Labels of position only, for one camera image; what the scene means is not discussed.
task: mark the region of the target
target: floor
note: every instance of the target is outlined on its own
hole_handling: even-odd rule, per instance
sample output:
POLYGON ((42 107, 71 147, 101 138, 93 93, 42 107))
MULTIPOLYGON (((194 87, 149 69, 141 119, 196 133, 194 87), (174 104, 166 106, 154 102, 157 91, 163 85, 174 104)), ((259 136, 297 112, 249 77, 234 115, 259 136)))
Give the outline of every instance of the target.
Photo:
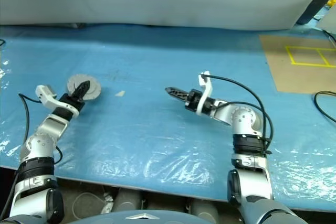
MULTIPOLYGON (((104 194, 109 193, 115 196, 118 191, 118 189, 114 187, 75 182, 65 179, 59 179, 59 185, 65 204, 65 217, 61 224, 77 220, 72 212, 72 209, 78 218, 85 218, 100 214, 105 205, 103 202, 104 194), (77 198, 80 194, 85 192, 92 193, 98 196, 99 199, 91 194, 84 194, 77 198)), ((147 202, 147 209, 186 211, 185 206, 187 199, 184 197, 145 193, 145 198, 147 202)), ((218 202, 216 207, 219 211, 220 224, 242 224, 239 212, 231 205, 224 202, 218 202)), ((295 213, 309 224, 334 224, 334 220, 336 218, 336 213, 309 211, 295 211, 295 213)))

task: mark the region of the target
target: blue plastic sheet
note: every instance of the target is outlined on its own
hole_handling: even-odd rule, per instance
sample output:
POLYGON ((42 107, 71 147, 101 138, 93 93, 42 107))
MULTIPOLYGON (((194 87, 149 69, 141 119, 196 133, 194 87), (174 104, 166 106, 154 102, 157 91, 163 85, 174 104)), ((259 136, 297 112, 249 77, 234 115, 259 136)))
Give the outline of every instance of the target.
MULTIPOLYGON (((318 31, 303 34, 323 38, 318 31)), ((57 176, 226 200, 231 128, 185 110, 164 90, 199 89, 198 73, 210 70, 244 83, 263 100, 275 125, 269 156, 275 198, 292 208, 335 211, 335 125, 310 95, 276 90, 257 33, 99 25, 4 27, 1 36, 7 41, 1 48, 1 166, 19 164, 25 113, 17 94, 33 98, 36 85, 50 84, 60 96, 69 77, 86 73, 101 83, 102 93, 58 142, 64 158, 57 176), (116 96, 120 91, 124 95, 116 96)), ((215 98, 255 102, 229 83, 213 86, 215 98)), ((332 98, 321 104, 335 115, 332 98)), ((32 132, 49 111, 34 103, 29 108, 32 132)))

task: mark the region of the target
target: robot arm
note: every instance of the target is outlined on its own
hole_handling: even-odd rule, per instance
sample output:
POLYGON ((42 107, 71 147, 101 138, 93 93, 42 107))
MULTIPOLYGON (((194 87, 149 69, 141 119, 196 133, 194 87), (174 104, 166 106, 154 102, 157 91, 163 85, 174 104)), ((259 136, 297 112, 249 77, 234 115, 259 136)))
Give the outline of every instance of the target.
POLYGON ((16 173, 15 192, 9 216, 20 216, 32 223, 60 223, 64 217, 63 200, 54 176, 54 149, 69 125, 84 106, 83 97, 90 89, 84 81, 59 101, 49 86, 37 86, 36 95, 44 106, 52 109, 43 123, 24 143, 20 166, 16 173))
POLYGON ((185 108, 228 124, 233 129, 231 163, 235 169, 228 173, 227 198, 237 207, 245 224, 303 224, 306 223, 283 204, 273 200, 267 164, 266 142, 261 133, 262 117, 252 108, 227 105, 209 96, 212 84, 209 77, 198 76, 204 92, 192 89, 189 93, 177 88, 166 88, 171 96, 185 102, 185 108))

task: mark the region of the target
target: cable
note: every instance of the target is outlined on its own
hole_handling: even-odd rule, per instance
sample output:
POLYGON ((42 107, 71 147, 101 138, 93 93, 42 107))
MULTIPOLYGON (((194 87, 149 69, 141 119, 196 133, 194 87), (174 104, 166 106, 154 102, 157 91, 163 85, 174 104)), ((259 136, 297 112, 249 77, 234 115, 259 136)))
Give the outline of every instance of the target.
POLYGON ((320 21, 323 17, 324 17, 323 14, 317 14, 313 17, 313 19, 315 19, 316 21, 320 21))
POLYGON ((63 158, 63 153, 62 151, 60 150, 60 148, 58 146, 56 146, 56 150, 58 151, 59 153, 59 160, 57 162, 54 163, 54 165, 58 164, 59 162, 61 162, 62 158, 63 158))
POLYGON ((249 87, 241 84, 240 82, 229 79, 229 78, 225 78, 225 77, 221 77, 221 76, 207 75, 207 74, 202 74, 201 76, 202 76, 202 78, 203 77, 209 77, 209 78, 213 78, 213 79, 228 81, 228 82, 234 83, 235 85, 238 85, 238 86, 242 87, 243 89, 247 90, 248 92, 250 92, 257 99, 257 101, 260 105, 260 110, 263 113, 263 117, 262 117, 262 120, 263 120, 262 136, 265 137, 265 135, 266 135, 266 112, 265 112, 265 108, 264 108, 264 105, 263 105, 261 99, 259 98, 259 96, 257 96, 257 94, 254 91, 252 91, 249 87))
POLYGON ((6 220, 6 222, 0 221, 0 223, 22 224, 22 222, 18 222, 17 220, 6 220))
MULTIPOLYGON (((41 101, 34 100, 34 99, 29 98, 26 95, 21 94, 21 93, 19 93, 18 95, 21 98, 21 101, 22 101, 22 103, 23 103, 23 105, 25 107, 25 111, 26 111, 26 130, 25 130, 25 136, 24 136, 24 139, 23 139, 23 142, 25 143, 25 141, 28 138, 29 125, 30 125, 29 108, 28 108, 26 100, 31 101, 31 102, 35 102, 35 103, 41 103, 41 101)), ((58 151, 60 158, 59 158, 59 160, 57 162, 54 163, 55 165, 58 164, 59 162, 61 162, 61 160, 63 158, 63 153, 62 153, 62 151, 60 150, 60 148, 58 146, 56 146, 56 150, 58 151)))
POLYGON ((41 102, 37 101, 37 100, 34 100, 34 99, 31 99, 31 98, 29 98, 29 97, 27 97, 27 96, 25 96, 24 94, 21 94, 21 93, 19 93, 18 95, 21 98, 21 101, 22 101, 23 106, 25 107, 25 111, 26 111, 26 131, 25 131, 25 135, 24 135, 24 138, 23 138, 23 142, 25 142, 28 138, 29 124, 30 124, 29 108, 28 108, 28 105, 27 105, 27 102, 26 102, 25 99, 27 99, 29 101, 32 101, 32 102, 36 102, 36 103, 41 103, 41 102))
POLYGON ((331 33, 327 32, 326 30, 322 30, 322 31, 325 35, 327 35, 329 38, 331 38, 334 41, 334 43, 336 44, 336 38, 331 33))
MULTIPOLYGON (((252 106, 252 107, 254 107, 254 108, 256 108, 256 109, 258 109, 258 110, 260 110, 262 112, 262 110, 261 110, 260 107, 258 107, 255 104, 249 103, 249 102, 227 102, 227 103, 224 103, 224 104, 221 104, 221 105, 217 106, 215 109, 217 111, 218 109, 222 109, 223 107, 226 107, 226 106, 231 105, 231 104, 245 104, 245 105, 248 105, 248 106, 252 106)), ((266 148, 265 148, 267 150, 268 147, 269 147, 269 145, 272 142, 272 139, 273 139, 274 127, 273 127, 273 123, 272 123, 271 118, 269 117, 269 115, 266 112, 265 112, 265 116, 266 116, 266 118, 268 120, 269 128, 270 128, 269 141, 267 141, 266 148)))
POLYGON ((331 91, 327 91, 327 90, 323 90, 323 91, 320 91, 320 92, 317 92, 315 95, 314 95, 314 104, 316 106, 316 108, 324 115, 326 116, 327 118, 329 118, 331 121, 335 122, 336 123, 336 119, 331 117, 330 115, 328 115, 327 113, 325 113, 324 110, 321 109, 321 107, 319 106, 319 104, 317 103, 317 96, 320 95, 320 94, 326 94, 326 95, 331 95, 333 97, 336 97, 336 93, 335 92, 331 92, 331 91))
POLYGON ((15 172, 15 177, 14 177, 14 181, 12 183, 12 187, 9 191, 9 195, 8 198, 6 200, 6 204, 4 206, 4 209, 2 209, 1 215, 0 215, 0 221, 2 221, 3 219, 5 219, 5 215, 8 211, 8 208, 10 206, 10 204, 12 203, 12 198, 13 198, 13 194, 14 194, 14 189, 15 189, 15 185, 16 185, 16 181, 17 181, 17 173, 15 172))
POLYGON ((95 198, 97 198, 97 199, 100 200, 101 202, 105 203, 104 200, 102 200, 101 198, 99 198, 97 195, 95 195, 95 194, 93 194, 93 193, 88 193, 88 192, 81 193, 80 195, 78 195, 78 196, 75 198, 75 200, 73 201, 72 206, 71 206, 72 214, 73 214, 73 216, 74 216, 77 220, 80 220, 81 218, 79 218, 79 217, 75 214, 75 203, 77 202, 77 200, 78 200, 81 196, 83 196, 83 195, 85 195, 85 194, 94 196, 95 198))

